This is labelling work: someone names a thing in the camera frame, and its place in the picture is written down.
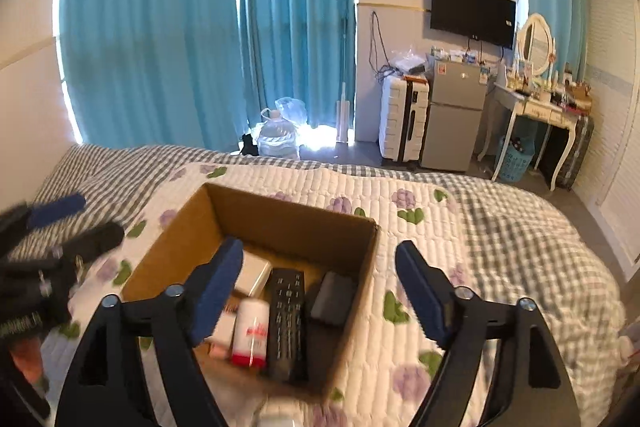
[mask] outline plastic bag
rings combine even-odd
[[[408,51],[394,52],[389,64],[404,74],[420,74],[424,73],[426,61],[425,55],[417,55],[412,48],[409,48]]]
[[[306,107],[302,100],[285,96],[276,100],[276,108],[285,120],[296,127],[306,124]]]

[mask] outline closet door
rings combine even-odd
[[[640,110],[601,211],[634,272],[640,261]]]
[[[574,185],[587,206],[604,201],[635,111],[638,0],[589,0],[589,8],[584,77],[592,87],[595,128]]]
[[[640,255],[640,6],[589,1],[585,80],[595,130],[574,189],[630,277]]]

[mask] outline remote control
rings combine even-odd
[[[271,271],[267,369],[273,380],[305,381],[305,274],[289,268]]]

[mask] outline cardboard box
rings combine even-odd
[[[206,344],[194,350],[203,373],[271,396],[293,396],[307,401],[328,398],[354,318],[370,283],[378,237],[376,222],[205,184],[178,212],[132,273],[123,288],[123,299],[152,298],[170,284],[184,283],[195,266],[211,259],[228,235],[241,239],[247,252],[266,259],[273,267],[303,271],[308,295],[318,288],[328,271],[354,278],[358,289],[344,328],[309,322],[308,382],[282,384],[228,361],[211,359]],[[268,284],[260,298],[268,300],[269,288]]]

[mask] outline oval mirror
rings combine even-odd
[[[518,55],[532,63],[532,74],[540,76],[549,67],[553,52],[551,30],[539,13],[529,16],[517,37]]]

